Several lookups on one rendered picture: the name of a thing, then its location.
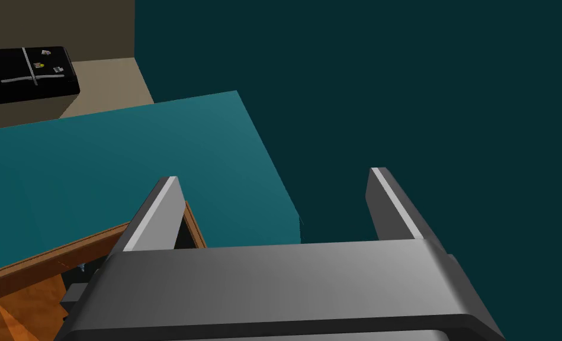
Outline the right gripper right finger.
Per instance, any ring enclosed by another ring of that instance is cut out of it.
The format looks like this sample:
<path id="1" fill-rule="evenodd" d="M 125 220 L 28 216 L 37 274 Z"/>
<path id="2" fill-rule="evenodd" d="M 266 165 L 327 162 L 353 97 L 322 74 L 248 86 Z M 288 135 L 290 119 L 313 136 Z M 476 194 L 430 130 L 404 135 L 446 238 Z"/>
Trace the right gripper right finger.
<path id="1" fill-rule="evenodd" d="M 365 193 L 379 240 L 435 240 L 431 228 L 387 168 L 371 168 Z"/>

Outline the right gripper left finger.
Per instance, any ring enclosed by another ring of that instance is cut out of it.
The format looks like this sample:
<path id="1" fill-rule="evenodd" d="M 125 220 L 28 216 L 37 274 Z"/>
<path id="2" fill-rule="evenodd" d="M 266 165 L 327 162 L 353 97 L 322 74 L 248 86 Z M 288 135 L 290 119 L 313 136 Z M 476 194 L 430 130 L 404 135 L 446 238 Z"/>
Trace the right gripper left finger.
<path id="1" fill-rule="evenodd" d="M 178 178 L 161 177 L 111 249 L 110 255 L 174 249 L 185 208 Z"/>

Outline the black refrigerator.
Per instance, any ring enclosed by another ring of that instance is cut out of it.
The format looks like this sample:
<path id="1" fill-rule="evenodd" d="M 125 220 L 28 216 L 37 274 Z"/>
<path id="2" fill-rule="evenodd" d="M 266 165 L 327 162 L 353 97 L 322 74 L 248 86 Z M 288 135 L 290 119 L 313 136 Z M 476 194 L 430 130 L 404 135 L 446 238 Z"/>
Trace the black refrigerator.
<path id="1" fill-rule="evenodd" d="M 66 48 L 0 49 L 0 104 L 79 93 L 78 78 Z"/>

